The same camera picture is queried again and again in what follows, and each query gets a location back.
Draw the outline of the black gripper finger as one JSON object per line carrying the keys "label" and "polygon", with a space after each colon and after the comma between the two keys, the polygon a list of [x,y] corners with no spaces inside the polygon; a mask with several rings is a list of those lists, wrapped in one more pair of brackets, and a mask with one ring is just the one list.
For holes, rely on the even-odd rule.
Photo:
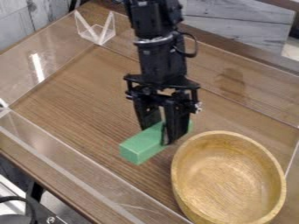
{"label": "black gripper finger", "polygon": [[188,133],[190,107],[186,101],[168,99],[164,102],[162,111],[161,145],[169,145]]}
{"label": "black gripper finger", "polygon": [[161,121],[158,105],[150,98],[144,96],[136,97],[133,104],[140,128],[145,130]]}

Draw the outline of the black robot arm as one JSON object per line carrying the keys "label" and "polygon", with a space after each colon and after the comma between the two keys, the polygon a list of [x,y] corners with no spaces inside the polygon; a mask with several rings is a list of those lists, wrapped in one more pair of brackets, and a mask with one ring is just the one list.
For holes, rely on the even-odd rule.
{"label": "black robot arm", "polygon": [[133,101],[141,129],[160,123],[161,144],[172,144],[188,132],[189,117],[200,110],[200,84],[186,78],[186,59],[196,52],[184,47],[178,30],[178,0],[124,0],[134,31],[140,73],[126,74],[126,98]]}

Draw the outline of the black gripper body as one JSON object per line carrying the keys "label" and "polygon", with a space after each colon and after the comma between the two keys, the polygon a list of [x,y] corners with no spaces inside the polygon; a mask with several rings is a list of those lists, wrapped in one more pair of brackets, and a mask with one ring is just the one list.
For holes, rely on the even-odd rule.
{"label": "black gripper body", "polygon": [[148,97],[158,108],[168,99],[186,101],[190,113],[196,113],[200,110],[200,85],[186,77],[186,59],[196,56],[196,47],[193,52],[185,52],[182,36],[140,38],[134,41],[134,46],[140,73],[124,76],[126,97],[130,100],[138,96]]}

